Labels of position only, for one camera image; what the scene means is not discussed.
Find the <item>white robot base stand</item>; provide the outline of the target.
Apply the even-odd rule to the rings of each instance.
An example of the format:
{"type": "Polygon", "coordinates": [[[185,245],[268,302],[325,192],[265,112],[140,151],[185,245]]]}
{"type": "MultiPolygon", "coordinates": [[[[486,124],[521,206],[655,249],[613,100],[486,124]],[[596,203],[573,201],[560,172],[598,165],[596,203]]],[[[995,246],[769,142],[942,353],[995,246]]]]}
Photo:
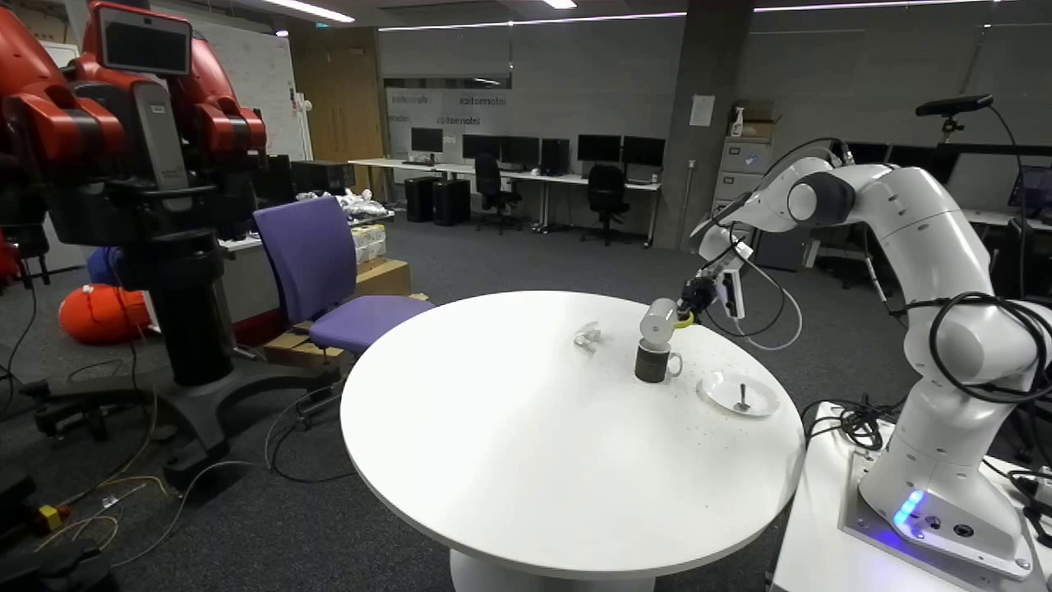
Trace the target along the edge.
{"type": "Polygon", "coordinates": [[[858,461],[862,450],[843,430],[843,404],[821,402],[776,559],[776,592],[1049,592],[1052,554],[1038,541],[1034,569],[1020,583],[907,549],[853,497],[858,461]]]}

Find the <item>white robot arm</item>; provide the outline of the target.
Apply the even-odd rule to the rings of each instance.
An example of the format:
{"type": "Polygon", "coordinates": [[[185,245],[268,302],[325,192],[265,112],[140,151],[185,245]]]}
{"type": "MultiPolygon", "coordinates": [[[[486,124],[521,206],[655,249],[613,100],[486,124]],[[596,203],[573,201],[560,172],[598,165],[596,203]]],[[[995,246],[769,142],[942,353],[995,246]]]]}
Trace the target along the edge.
{"type": "Polygon", "coordinates": [[[848,227],[875,235],[904,297],[904,359],[917,383],[862,501],[917,546],[1020,559],[1020,510],[979,475],[1009,410],[1049,369],[1049,310],[1000,302],[988,255],[949,192],[924,167],[798,158],[769,186],[699,222],[699,274],[729,263],[735,231],[848,227]]]}

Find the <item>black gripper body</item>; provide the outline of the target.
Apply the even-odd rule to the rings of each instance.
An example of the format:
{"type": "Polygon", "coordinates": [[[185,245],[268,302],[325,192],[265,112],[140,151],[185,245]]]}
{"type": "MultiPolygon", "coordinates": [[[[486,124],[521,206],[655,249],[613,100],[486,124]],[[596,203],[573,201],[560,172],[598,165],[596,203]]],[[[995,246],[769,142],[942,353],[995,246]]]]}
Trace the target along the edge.
{"type": "Polygon", "coordinates": [[[716,283],[706,274],[695,274],[678,300],[678,313],[687,320],[699,320],[716,300],[716,283]]]}

